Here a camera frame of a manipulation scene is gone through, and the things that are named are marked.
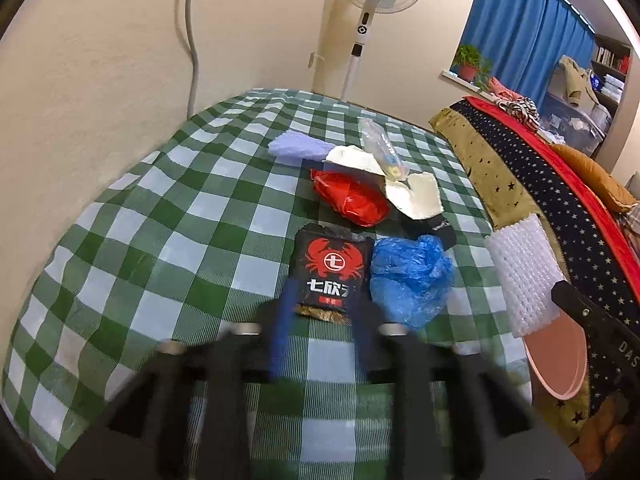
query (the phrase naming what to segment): red flower pot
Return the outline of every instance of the red flower pot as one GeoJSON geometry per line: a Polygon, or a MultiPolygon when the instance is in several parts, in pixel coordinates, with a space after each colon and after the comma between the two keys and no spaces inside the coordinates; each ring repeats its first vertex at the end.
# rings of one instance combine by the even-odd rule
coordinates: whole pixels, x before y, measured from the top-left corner
{"type": "Polygon", "coordinates": [[[475,66],[463,65],[460,67],[460,70],[458,72],[458,77],[460,79],[464,79],[468,83],[471,83],[477,74],[478,74],[478,69],[475,66]]]}

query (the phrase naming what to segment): blue curtain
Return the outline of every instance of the blue curtain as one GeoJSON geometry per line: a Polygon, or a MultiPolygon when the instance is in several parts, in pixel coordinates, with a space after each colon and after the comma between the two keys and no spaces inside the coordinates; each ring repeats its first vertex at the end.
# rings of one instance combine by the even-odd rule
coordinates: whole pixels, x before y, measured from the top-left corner
{"type": "Polygon", "coordinates": [[[540,106],[562,56],[589,66],[593,37],[565,0],[474,0],[460,43],[477,47],[492,75],[540,106]]]}

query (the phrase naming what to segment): fan pole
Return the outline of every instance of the fan pole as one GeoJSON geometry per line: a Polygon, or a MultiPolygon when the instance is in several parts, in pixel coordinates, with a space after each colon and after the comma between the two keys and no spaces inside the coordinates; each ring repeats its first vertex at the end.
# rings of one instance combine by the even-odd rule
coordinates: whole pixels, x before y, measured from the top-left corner
{"type": "Polygon", "coordinates": [[[358,67],[360,65],[360,57],[362,56],[362,49],[364,48],[367,40],[369,39],[369,32],[371,30],[371,23],[373,17],[376,15],[376,6],[380,0],[366,0],[362,7],[362,13],[356,26],[356,39],[353,43],[353,49],[351,50],[351,59],[349,60],[349,67],[347,68],[347,76],[344,78],[344,85],[342,86],[341,101],[346,101],[353,88],[353,83],[358,73],[358,67]]]}

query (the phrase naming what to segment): clear plastic bag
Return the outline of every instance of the clear plastic bag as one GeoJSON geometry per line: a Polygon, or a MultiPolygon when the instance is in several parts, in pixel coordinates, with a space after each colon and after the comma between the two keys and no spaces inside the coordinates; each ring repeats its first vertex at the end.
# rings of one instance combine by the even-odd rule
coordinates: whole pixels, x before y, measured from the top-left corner
{"type": "Polygon", "coordinates": [[[376,242],[369,288],[373,301],[393,322],[422,329],[444,308],[452,285],[453,262],[439,238],[376,242]]]}
{"type": "Polygon", "coordinates": [[[358,120],[358,129],[364,150],[374,156],[386,176],[392,180],[405,180],[409,168],[402,163],[385,129],[371,119],[358,120]]]}

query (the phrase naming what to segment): windowsill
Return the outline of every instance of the windowsill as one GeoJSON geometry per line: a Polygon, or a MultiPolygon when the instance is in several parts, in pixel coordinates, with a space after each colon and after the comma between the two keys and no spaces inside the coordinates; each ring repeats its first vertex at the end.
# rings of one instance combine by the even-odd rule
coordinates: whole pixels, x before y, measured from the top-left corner
{"type": "Polygon", "coordinates": [[[491,94],[488,94],[487,92],[483,92],[476,85],[471,84],[471,83],[465,81],[464,79],[460,79],[456,74],[454,74],[450,70],[443,70],[442,71],[442,76],[446,77],[447,79],[452,80],[454,83],[457,83],[460,86],[465,87],[467,90],[471,90],[473,93],[478,94],[480,97],[483,97],[484,99],[487,99],[488,101],[494,102],[494,99],[495,99],[494,96],[492,96],[491,94]]]}

